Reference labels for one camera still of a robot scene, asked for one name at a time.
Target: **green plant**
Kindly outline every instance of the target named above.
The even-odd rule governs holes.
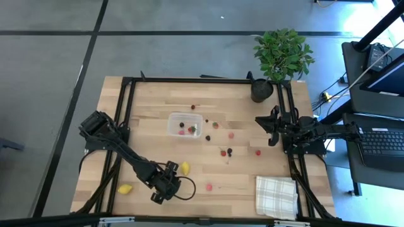
[[[261,61],[267,80],[282,81],[286,75],[292,79],[294,73],[309,73],[308,66],[314,59],[309,55],[313,53],[310,46],[303,44],[305,40],[295,30],[287,28],[255,38],[259,45],[254,47],[257,50],[254,56]]]

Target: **computer monitor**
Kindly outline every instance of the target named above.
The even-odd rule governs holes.
[[[404,54],[368,79],[360,88],[386,95],[404,96]]]

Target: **red berry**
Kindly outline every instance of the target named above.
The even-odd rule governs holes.
[[[210,192],[210,191],[212,191],[212,189],[213,189],[212,184],[208,183],[206,185],[206,190]]]

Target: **clear plastic container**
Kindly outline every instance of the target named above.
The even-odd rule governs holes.
[[[167,124],[167,134],[170,136],[187,137],[187,138],[199,138],[202,135],[202,115],[193,113],[171,113],[169,116],[169,123]],[[195,127],[195,132],[190,133],[188,128]]]

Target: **potted plant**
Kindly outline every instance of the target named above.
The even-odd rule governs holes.
[[[269,79],[281,82],[286,75],[292,79],[295,73],[309,73],[308,66],[314,59],[309,55],[313,51],[308,44],[304,44],[305,40],[295,30],[287,28],[265,32],[262,37],[255,38],[259,45],[254,47],[257,50],[254,56],[261,61],[261,70],[266,79],[254,80],[249,73],[252,82],[251,99],[254,102],[263,102],[272,95],[273,87]]]

